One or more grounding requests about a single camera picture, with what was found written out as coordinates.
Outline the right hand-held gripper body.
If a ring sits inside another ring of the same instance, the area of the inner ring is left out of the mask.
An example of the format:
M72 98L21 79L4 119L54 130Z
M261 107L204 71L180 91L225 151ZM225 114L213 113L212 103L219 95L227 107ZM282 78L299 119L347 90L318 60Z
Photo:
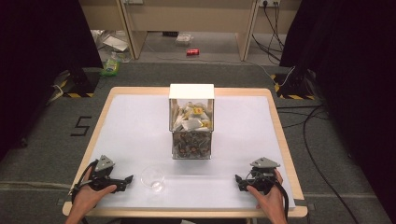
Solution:
M253 161L251 170L247 175L247 186L253 187L258 192L267 194L277 181L276 168L279 164L268 158L261 157Z

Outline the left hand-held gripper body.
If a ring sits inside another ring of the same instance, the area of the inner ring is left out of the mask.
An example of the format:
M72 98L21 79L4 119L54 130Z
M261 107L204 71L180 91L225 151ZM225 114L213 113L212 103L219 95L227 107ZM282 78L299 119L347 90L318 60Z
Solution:
M114 165L115 163L106 155L102 155L99 160L96 160L89 177L91 180L90 187L98 191L115 185L117 191L119 185L124 185L123 180L110 177Z

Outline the person's left hand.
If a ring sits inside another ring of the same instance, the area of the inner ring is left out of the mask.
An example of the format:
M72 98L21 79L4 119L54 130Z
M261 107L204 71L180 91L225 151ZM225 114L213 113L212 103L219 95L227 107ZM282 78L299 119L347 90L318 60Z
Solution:
M77 194L72 209L70 211L70 217L82 218L88 214L107 194L115 191L116 185L110 185L104 189L94 190L90 186L84 186L80 189Z

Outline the person's right hand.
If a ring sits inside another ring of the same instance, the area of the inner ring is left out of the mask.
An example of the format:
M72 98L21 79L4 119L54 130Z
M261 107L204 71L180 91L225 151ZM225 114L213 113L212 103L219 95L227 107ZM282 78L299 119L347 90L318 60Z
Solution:
M268 217L286 217L284 212L284 199L280 189L273 186L271 190L263 195L251 186L247 186L248 192L256 199L257 209L261 209Z

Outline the clear glass cup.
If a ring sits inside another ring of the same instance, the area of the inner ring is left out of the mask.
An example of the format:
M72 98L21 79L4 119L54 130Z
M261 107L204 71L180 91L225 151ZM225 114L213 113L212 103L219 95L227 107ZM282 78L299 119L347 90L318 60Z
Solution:
M164 190L164 172L159 166L148 166L143 169L140 176L141 183L153 192Z

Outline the white table mat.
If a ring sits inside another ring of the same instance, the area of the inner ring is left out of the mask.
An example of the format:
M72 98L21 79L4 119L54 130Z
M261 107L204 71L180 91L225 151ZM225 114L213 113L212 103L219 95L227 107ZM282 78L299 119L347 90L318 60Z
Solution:
M250 209L255 199L240 191L235 175L244 177L250 164L265 157L283 161L264 96L219 96L214 103L215 125L209 160L174 160L168 129L168 99L161 95L116 96L107 112L92 157L114 161L112 177L134 175L124 192L107 195L102 208ZM159 166L164 190L153 192L140 176Z

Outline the pile of dark packets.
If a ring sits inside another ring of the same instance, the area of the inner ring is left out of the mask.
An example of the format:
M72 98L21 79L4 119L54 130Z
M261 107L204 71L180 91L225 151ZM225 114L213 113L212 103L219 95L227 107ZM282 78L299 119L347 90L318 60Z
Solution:
M209 160L212 132L173 132L172 155L176 160Z

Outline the wooden table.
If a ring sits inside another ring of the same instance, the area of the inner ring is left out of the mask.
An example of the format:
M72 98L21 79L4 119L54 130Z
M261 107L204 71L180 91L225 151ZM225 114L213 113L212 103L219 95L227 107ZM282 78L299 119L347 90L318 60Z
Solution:
M85 155L81 161L83 166L88 165L93 159L92 152L99 133L103 127L107 112L113 99L121 94L127 95L161 95L168 99L169 90L166 87L115 87L111 89L97 125L93 131L92 138L87 147ZM217 88L215 90L215 100L219 96L264 96L267 98L270 109L270 116L276 132L276 139L279 143L283 161L279 164L279 172L283 176L283 186L289 195L290 218L301 218L307 214L304 195L301 190L298 176L295 172L294 164L290 155L290 150L281 126L279 115L272 93L267 89L250 88ZM197 217L197 218L253 218L262 217L262 211L255 207L250 209L156 209L156 208L102 208L99 204L90 212L93 217Z

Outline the pile of white tea bags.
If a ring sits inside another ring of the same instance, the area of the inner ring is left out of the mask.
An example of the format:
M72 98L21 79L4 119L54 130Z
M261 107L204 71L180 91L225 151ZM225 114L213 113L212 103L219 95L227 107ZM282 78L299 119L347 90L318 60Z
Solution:
M170 102L169 130L171 132L213 132L214 101Z

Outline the black striped stand base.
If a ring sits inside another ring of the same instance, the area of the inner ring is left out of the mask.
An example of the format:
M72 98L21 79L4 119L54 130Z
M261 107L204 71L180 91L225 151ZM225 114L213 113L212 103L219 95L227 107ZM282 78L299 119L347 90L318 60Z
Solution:
M62 97L93 97L99 79L100 71L97 68L82 68L77 74L65 70L55 78L53 88Z
M282 99L314 100L315 94L305 77L292 77L288 74L273 74L276 96Z

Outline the clear dispenser box white lid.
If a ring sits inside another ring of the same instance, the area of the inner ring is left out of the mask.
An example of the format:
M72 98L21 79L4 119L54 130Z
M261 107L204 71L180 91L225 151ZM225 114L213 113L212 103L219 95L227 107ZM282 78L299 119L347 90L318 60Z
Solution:
M169 89L169 118L170 102L178 100L183 102L199 101L207 103L215 102L215 90L213 84L171 84Z

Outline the green packet on floor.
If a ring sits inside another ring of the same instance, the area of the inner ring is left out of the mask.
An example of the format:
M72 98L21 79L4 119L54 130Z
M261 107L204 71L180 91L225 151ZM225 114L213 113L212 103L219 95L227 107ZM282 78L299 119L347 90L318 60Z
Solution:
M118 74L120 69L120 61L114 58L108 58L101 70L100 75L104 77L114 77Z

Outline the black curtain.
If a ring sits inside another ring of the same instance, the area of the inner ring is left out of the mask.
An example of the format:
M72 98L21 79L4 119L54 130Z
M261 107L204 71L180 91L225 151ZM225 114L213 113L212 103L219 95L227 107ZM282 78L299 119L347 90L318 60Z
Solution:
M102 65L78 0L0 0L0 161L30 129L63 71Z
M301 0L281 63L315 72L349 152L396 224L396 0Z

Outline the small clear plastic bag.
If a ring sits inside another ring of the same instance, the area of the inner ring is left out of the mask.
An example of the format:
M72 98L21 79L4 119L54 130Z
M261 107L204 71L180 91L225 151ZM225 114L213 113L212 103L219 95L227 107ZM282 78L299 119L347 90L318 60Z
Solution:
M187 47L191 44L193 36L190 34L179 34L175 40L175 44L181 47Z

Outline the beige wooden desk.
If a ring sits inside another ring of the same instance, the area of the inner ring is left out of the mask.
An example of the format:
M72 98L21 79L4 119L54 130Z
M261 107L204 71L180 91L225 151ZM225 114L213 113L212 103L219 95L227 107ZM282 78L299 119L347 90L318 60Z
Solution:
M285 35L302 0L280 0L259 7L259 0L78 0L92 30L122 30L131 56L140 57L149 31L235 34L239 57L248 58L251 37Z

